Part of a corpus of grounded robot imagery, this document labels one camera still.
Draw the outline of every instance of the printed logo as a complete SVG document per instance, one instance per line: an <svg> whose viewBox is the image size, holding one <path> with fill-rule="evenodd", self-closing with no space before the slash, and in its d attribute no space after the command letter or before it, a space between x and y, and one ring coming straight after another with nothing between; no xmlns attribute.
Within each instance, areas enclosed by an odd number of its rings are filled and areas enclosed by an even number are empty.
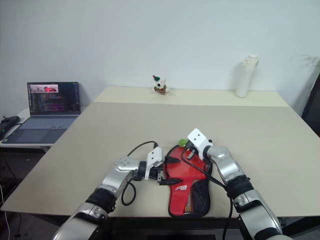
<svg viewBox="0 0 320 240"><path fill-rule="evenodd" d="M176 190L176 191L177 191L177 190L185 191L185 190L187 190L187 185L177 186L177 187L175 188L175 190Z"/></svg>

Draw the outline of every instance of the toy figure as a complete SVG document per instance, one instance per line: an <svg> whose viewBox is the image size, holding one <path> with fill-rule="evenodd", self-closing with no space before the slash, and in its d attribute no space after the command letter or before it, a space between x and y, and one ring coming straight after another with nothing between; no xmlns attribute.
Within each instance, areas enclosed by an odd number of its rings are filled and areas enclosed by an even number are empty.
<svg viewBox="0 0 320 240"><path fill-rule="evenodd" d="M169 88L166 86L166 79L160 79L160 77L153 75L153 79L156 83L153 90L157 93L165 95L169 92Z"/></svg>

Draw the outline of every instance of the white bottle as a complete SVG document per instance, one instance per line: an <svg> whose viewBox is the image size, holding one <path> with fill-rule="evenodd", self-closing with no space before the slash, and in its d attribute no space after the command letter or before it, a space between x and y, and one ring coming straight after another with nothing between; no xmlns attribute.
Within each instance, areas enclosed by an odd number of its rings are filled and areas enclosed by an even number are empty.
<svg viewBox="0 0 320 240"><path fill-rule="evenodd" d="M244 59L244 63L242 65L242 73L240 79L238 80L237 87L235 90L235 95L237 97L244 98L248 95L249 87L252 78L254 77L258 61L258 56L253 54L248 55Z"/></svg>

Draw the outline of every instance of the robotic arm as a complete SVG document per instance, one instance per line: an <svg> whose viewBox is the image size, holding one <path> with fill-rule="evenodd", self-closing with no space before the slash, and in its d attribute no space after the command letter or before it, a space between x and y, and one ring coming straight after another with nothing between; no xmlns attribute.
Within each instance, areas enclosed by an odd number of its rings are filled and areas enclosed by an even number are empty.
<svg viewBox="0 0 320 240"><path fill-rule="evenodd" d="M196 149L200 159L217 166L227 195L239 213L240 230L245 239L291 240L282 235L277 217L253 188L227 147L213 145L198 129L194 129L188 139L188 148ZM161 168L163 162L162 150L158 146L149 152L145 161L129 156L119 158L85 203L59 228L53 240L101 239L108 214L114 211L116 200L130 179L156 179L160 185L181 181L177 178L164 179Z"/></svg>
<svg viewBox="0 0 320 240"><path fill-rule="evenodd" d="M232 198L235 210L239 213L242 235L254 240L290 240L282 235L281 225L276 215L268 207L262 196L253 188L250 179L239 164L232 158L225 146L213 145L195 128L189 141L198 151L199 158L211 161L218 169L228 197Z"/></svg>
<svg viewBox="0 0 320 240"><path fill-rule="evenodd" d="M106 223L108 214L114 211L116 200L129 179L141 181L152 177L160 182L162 179L158 177L159 172L153 167L158 167L163 162L162 150L158 146L148 154L146 161L129 156L119 158L85 203L58 229L53 240L100 240L102 226Z"/></svg>

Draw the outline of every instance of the beige tabletop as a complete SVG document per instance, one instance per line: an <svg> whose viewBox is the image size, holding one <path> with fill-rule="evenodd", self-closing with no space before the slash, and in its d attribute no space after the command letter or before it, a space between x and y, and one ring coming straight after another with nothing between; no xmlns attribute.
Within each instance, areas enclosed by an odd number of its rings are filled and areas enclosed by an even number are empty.
<svg viewBox="0 0 320 240"><path fill-rule="evenodd" d="M192 106L256 106L288 107L276 91L250 91L240 98L226 90L171 89L166 95L155 93L151 87L107 87L96 103L169 104Z"/></svg>
<svg viewBox="0 0 320 240"><path fill-rule="evenodd" d="M266 99L260 105L236 106L134 103L140 95L131 99L133 103L102 102L100 95L45 154L1 209L70 215L93 192L115 160L136 145L155 140L166 154L179 139L199 128L215 144L229 147L252 185L277 216L320 215L320 140L276 92L261 93L273 96L270 102L275 106L268 105ZM194 95L200 98L205 94ZM255 101L259 102L259 94L256 95ZM151 147L142 147L132 156L145 160ZM213 175L219 178L216 169ZM118 200L111 216L169 216L168 186L159 186L155 180L134 184L137 188L134 203L123 206ZM226 217L229 201L224 190L211 183L210 195L211 208L206 216Z"/></svg>

